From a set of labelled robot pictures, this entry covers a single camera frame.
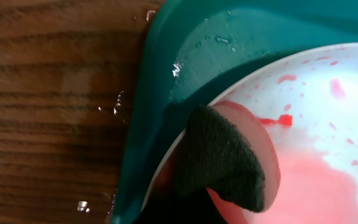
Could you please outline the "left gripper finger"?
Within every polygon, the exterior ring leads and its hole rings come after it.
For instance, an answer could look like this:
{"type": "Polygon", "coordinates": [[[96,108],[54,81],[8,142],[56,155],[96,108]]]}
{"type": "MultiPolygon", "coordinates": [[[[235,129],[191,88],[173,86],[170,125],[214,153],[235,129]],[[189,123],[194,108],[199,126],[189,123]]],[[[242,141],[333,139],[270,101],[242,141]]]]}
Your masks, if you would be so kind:
{"type": "Polygon", "coordinates": [[[206,189],[148,201],[133,224],[227,224],[206,189]]]}

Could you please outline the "dark green sponge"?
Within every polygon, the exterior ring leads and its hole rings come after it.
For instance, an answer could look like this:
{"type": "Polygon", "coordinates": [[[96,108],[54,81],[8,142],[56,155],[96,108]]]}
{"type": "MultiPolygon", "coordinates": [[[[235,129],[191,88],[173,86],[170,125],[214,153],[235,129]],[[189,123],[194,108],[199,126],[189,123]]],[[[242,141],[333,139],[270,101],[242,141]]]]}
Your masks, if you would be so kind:
{"type": "Polygon", "coordinates": [[[277,196],[281,176],[272,140],[238,103],[197,106],[176,155],[173,186],[181,197],[211,189],[224,201],[260,213],[277,196]]]}

